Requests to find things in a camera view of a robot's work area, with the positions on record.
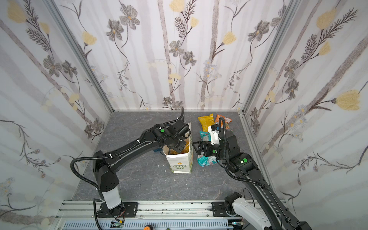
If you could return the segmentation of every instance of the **chip bag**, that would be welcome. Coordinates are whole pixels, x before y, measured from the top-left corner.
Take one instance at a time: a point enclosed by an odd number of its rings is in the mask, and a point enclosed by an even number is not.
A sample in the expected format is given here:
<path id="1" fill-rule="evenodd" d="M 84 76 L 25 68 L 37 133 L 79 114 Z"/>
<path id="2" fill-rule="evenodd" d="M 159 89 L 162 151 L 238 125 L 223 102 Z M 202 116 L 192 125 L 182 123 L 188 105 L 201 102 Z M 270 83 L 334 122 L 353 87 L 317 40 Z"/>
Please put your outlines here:
<path id="1" fill-rule="evenodd" d="M 211 135 L 209 132 L 199 131 L 199 134 L 201 135 L 202 141 L 211 141 Z"/>
<path id="2" fill-rule="evenodd" d="M 229 127 L 229 123 L 230 123 L 230 122 L 232 122 L 233 120 L 232 120 L 232 119 L 230 119 L 230 118 L 227 118 L 227 117 L 221 116 L 221 115 L 217 115 L 217 116 L 216 116 L 216 120 L 215 120 L 216 124 L 219 124 L 220 117 L 223 117 L 223 118 L 225 119 L 225 127 L 226 127 L 226 129 L 227 129 L 227 130 L 228 130 L 228 129 L 230 129 L 230 127 Z"/>
<path id="3" fill-rule="evenodd" d="M 208 126 L 215 124 L 215 122 L 213 121 L 213 113 L 208 116 L 199 117 L 198 120 L 202 124 L 202 129 L 204 132 L 208 132 Z"/>

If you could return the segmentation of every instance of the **snack bag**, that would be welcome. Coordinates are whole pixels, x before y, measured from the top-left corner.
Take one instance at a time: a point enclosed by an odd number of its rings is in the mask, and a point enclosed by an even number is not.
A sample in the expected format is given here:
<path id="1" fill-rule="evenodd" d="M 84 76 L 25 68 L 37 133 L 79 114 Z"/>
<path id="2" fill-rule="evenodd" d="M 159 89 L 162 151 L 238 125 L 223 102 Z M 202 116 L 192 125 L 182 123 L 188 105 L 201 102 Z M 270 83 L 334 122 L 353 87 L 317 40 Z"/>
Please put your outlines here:
<path id="1" fill-rule="evenodd" d="M 229 123 L 230 123 L 230 122 L 232 122 L 233 120 L 232 120 L 232 119 L 230 119 L 230 118 L 227 118 L 227 117 L 221 116 L 221 115 L 217 115 L 217 116 L 216 116 L 216 120 L 215 120 L 216 124 L 219 124 L 220 117 L 223 117 L 223 118 L 225 119 L 225 127 L 226 127 L 226 129 L 227 129 L 227 130 L 228 130 L 228 129 L 230 129 L 230 127 L 229 127 Z"/>
<path id="2" fill-rule="evenodd" d="M 199 134 L 201 135 L 202 141 L 211 141 L 211 135 L 209 132 L 199 131 Z"/>
<path id="3" fill-rule="evenodd" d="M 208 116 L 199 117 L 198 120 L 202 124 L 202 129 L 204 132 L 208 132 L 208 126 L 214 125 L 213 113 Z"/>
<path id="4" fill-rule="evenodd" d="M 188 153 L 189 152 L 189 145 L 190 145 L 190 142 L 189 142 L 189 138 L 185 140 L 185 142 L 187 143 L 184 147 L 184 149 L 182 150 L 181 153 L 178 153 L 176 152 L 175 150 L 173 149 L 170 149 L 170 152 L 168 155 L 177 155 L 177 154 L 182 154 L 182 153 Z"/>

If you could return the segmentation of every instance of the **wire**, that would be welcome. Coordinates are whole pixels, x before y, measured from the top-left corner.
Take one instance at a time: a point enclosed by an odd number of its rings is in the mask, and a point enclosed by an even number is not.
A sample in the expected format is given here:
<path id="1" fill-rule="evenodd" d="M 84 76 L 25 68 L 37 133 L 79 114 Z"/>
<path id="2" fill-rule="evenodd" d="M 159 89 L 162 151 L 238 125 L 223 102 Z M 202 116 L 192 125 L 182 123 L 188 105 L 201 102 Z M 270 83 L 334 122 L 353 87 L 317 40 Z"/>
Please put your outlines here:
<path id="1" fill-rule="evenodd" d="M 115 220 L 118 221 L 120 223 L 121 220 L 119 220 L 118 218 L 121 217 L 124 213 L 125 213 L 126 209 L 124 209 L 124 211 L 122 213 L 120 213 L 120 215 L 118 215 Z"/>
<path id="2" fill-rule="evenodd" d="M 217 158 L 216 158 L 216 161 L 217 161 L 217 164 L 218 164 L 219 166 L 221 166 L 221 168 L 224 168 L 224 167 L 219 163 L 219 161 L 217 160 Z"/>
<path id="3" fill-rule="evenodd" d="M 95 202 L 95 201 L 93 201 L 93 214 L 94 214 L 94 216 L 95 216 L 95 222 L 96 222 L 97 228 L 98 228 L 99 230 L 103 230 L 103 229 L 101 228 L 100 224 L 98 223 L 98 220 L 97 220 L 97 211 L 96 211 L 96 202 Z"/>
<path id="4" fill-rule="evenodd" d="M 244 189 L 246 189 L 246 190 L 248 191 L 248 193 L 251 195 L 251 198 L 252 198 L 252 200 L 253 200 L 253 204 L 254 204 L 254 207 L 255 207 L 255 202 L 254 202 L 254 199 L 253 199 L 253 196 L 252 196 L 251 192 L 250 192 L 247 188 L 244 188 Z"/>

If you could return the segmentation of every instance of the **floral wallpaper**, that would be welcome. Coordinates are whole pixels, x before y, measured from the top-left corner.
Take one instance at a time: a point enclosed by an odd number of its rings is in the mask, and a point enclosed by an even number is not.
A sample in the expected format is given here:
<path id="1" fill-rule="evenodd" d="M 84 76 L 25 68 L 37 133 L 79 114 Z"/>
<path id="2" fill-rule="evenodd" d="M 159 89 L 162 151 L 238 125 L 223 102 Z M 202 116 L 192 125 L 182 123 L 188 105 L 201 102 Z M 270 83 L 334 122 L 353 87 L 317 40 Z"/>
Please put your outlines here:
<path id="1" fill-rule="evenodd" d="M 56 0 L 116 110 L 241 110 L 284 0 Z"/>
<path id="2" fill-rule="evenodd" d="M 245 115 L 279 197 L 313 229 L 365 229 L 368 2 L 302 1 Z"/>
<path id="3" fill-rule="evenodd" d="M 49 229 L 110 113 L 42 1 L 0 6 L 0 228 Z"/>

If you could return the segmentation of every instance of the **gray marble floor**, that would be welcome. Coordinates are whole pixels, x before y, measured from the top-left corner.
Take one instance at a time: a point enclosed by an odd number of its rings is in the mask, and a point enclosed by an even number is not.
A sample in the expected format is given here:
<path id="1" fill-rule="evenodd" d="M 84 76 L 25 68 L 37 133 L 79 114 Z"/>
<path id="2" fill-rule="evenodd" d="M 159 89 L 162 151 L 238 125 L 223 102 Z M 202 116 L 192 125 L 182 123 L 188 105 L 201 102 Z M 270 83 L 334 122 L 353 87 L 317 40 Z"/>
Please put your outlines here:
<path id="1" fill-rule="evenodd" d="M 212 112 L 185 112 L 185 122 L 191 122 L 193 141 L 200 140 L 202 126 L 199 116 Z M 249 145 L 237 112 L 219 112 L 231 118 L 230 128 L 237 137 L 240 150 L 250 154 Z M 155 124 L 173 120 L 178 112 L 114 112 L 97 146 L 103 152 L 117 149 L 137 139 L 144 129 Z M 148 152 L 133 160 L 118 172 L 119 190 L 122 200 L 217 200 L 239 192 L 243 194 L 244 184 L 231 179 L 219 165 L 201 167 L 194 154 L 191 174 L 173 174 L 165 158 L 159 152 Z M 95 181 L 92 163 L 89 163 L 84 176 Z M 99 198 L 95 188 L 81 181 L 74 201 L 89 201 Z M 245 190 L 245 198 L 250 199 Z"/>

